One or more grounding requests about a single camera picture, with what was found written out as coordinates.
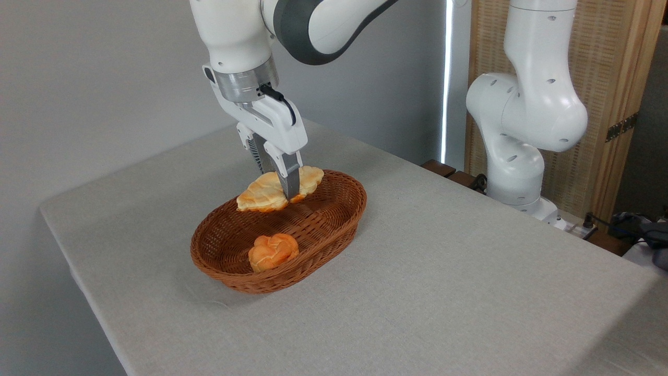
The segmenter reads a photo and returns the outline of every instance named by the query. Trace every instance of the table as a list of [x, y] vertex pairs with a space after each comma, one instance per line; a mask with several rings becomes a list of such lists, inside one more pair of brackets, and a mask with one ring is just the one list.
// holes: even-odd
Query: table
[[306, 164], [367, 189], [357, 237], [285, 290], [229, 290], [190, 237], [257, 176], [226, 128], [41, 206], [134, 375], [665, 375], [668, 283], [307, 123]]

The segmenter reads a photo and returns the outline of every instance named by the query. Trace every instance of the wooden block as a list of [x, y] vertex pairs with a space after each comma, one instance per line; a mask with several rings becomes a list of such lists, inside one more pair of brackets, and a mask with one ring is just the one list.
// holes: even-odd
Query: wooden block
[[422, 164], [422, 168], [427, 169], [433, 173], [439, 174], [443, 177], [449, 177], [450, 175], [454, 174], [455, 168], [450, 167], [448, 165], [444, 165], [443, 163], [440, 163], [439, 161], [436, 161], [434, 159], [427, 161]]
[[474, 180], [476, 180], [475, 177], [463, 172], [463, 171], [457, 171], [456, 173], [450, 175], [448, 179], [454, 181], [455, 183], [459, 183], [465, 187], [470, 186]]
[[631, 249], [632, 246], [631, 244], [622, 242], [621, 240], [614, 238], [601, 230], [591, 234], [587, 241], [620, 257], [624, 256], [624, 254], [627, 253], [627, 251]]

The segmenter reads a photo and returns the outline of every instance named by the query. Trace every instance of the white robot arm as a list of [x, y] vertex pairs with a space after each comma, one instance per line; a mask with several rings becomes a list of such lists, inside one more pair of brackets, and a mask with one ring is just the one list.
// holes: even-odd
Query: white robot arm
[[261, 172], [277, 171], [288, 199], [299, 192], [307, 135], [279, 84], [271, 44], [300, 62], [338, 58], [362, 29], [397, 0], [190, 0], [209, 50], [203, 66], [218, 102], [237, 120], [244, 147]]
[[484, 74], [466, 97], [487, 151], [487, 194], [551, 224], [557, 210], [540, 197], [544, 161], [537, 148], [565, 151], [587, 128], [568, 70], [576, 5], [511, 0], [504, 51], [517, 76]]

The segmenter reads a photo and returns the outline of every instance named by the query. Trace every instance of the pastry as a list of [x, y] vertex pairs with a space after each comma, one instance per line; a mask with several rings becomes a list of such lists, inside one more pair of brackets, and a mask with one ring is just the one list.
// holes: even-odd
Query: pastry
[[[290, 202], [297, 203], [315, 192], [325, 173], [311, 166], [299, 167], [299, 193]], [[246, 191], [236, 198], [237, 210], [268, 213], [288, 206], [283, 187], [276, 172], [266, 173], [252, 182]]]
[[276, 268], [298, 254], [297, 241], [286, 233], [277, 233], [272, 237], [259, 236], [248, 251], [248, 260], [253, 271], [259, 273]]

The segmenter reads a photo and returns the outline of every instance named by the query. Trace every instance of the brown wicker basket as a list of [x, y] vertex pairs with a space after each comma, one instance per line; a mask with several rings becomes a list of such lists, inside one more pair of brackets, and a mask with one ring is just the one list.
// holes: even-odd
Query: brown wicker basket
[[[290, 287], [313, 273], [352, 241], [367, 204], [362, 184], [325, 170], [318, 189], [302, 202], [272, 213], [236, 210], [236, 198], [209, 214], [195, 230], [190, 256], [206, 275], [249, 294]], [[292, 235], [299, 255], [274, 269], [254, 273], [248, 251], [260, 235]]]

